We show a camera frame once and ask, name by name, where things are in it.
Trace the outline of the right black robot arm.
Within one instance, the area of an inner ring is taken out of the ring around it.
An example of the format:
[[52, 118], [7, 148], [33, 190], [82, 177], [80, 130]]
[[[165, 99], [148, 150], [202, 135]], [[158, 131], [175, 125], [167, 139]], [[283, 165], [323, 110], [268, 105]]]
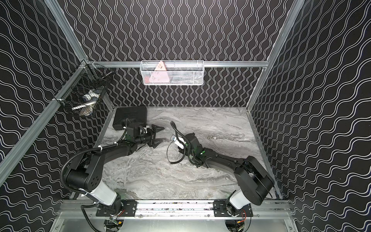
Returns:
[[260, 162], [253, 156], [232, 158], [203, 148], [199, 143], [188, 146], [190, 155], [197, 164], [233, 175], [239, 190], [233, 192], [225, 201], [230, 215], [237, 214], [248, 204], [261, 205], [274, 186], [274, 180]]

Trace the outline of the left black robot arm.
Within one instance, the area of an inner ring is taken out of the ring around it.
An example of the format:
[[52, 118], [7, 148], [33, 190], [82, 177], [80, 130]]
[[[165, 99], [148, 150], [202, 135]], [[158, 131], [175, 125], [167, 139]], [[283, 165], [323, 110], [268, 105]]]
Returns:
[[162, 142], [156, 135], [163, 130], [164, 127], [154, 124], [143, 127], [140, 123], [132, 123], [124, 127], [117, 142], [76, 153], [66, 161], [60, 172], [63, 187], [87, 196], [95, 203], [94, 207], [104, 208], [110, 215], [119, 214], [122, 211], [121, 196], [102, 181], [104, 165], [133, 154], [141, 145], [156, 148]]

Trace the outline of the black plastic tool case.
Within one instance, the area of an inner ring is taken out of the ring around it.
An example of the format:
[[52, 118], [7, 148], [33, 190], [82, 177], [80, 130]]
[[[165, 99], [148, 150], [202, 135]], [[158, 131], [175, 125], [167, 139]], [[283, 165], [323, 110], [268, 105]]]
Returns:
[[141, 126], [147, 126], [147, 108], [145, 106], [118, 107], [115, 112], [113, 128], [121, 131], [129, 123], [139, 123]]

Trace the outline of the pink triangular card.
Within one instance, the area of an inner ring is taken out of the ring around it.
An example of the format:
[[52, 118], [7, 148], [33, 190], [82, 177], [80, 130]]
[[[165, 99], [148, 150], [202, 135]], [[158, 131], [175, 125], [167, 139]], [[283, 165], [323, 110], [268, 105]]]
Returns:
[[151, 73], [149, 78], [150, 84], [164, 84], [169, 83], [170, 78], [166, 69], [164, 61], [160, 61], [155, 67], [154, 71]]

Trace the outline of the silver items in black basket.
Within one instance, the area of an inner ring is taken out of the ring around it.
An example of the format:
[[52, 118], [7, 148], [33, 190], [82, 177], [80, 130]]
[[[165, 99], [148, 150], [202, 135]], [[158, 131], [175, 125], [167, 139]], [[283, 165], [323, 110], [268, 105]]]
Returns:
[[90, 90], [87, 94], [83, 96], [83, 103], [79, 103], [77, 106], [72, 107], [72, 111], [77, 113], [78, 116], [87, 117], [90, 116], [93, 111], [100, 94], [98, 94], [95, 90]]

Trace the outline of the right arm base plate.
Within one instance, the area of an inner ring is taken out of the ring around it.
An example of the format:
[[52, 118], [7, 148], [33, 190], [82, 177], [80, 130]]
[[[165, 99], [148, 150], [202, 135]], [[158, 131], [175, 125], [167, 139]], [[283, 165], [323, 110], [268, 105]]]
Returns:
[[215, 217], [253, 217], [252, 207], [250, 204], [247, 204], [241, 209], [237, 209], [226, 201], [216, 200], [213, 202], [212, 209]]

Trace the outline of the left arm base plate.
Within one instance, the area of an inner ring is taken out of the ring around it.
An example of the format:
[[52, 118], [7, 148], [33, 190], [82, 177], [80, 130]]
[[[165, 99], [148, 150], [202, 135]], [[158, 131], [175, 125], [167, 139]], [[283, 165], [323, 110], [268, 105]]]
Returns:
[[134, 217], [137, 205], [138, 202], [135, 200], [121, 200], [121, 203], [116, 201], [112, 206], [99, 204], [96, 211], [96, 216], [108, 217], [120, 215], [121, 217]]

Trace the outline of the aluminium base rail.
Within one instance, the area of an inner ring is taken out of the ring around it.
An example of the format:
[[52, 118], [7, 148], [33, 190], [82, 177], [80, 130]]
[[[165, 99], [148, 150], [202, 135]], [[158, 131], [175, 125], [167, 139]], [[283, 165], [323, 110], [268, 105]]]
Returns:
[[127, 200], [118, 216], [111, 216], [99, 208], [88, 208], [89, 219], [185, 219], [185, 220], [238, 220], [238, 219], [291, 219], [287, 201], [264, 201], [261, 205], [249, 205], [236, 216], [227, 213], [222, 200]]

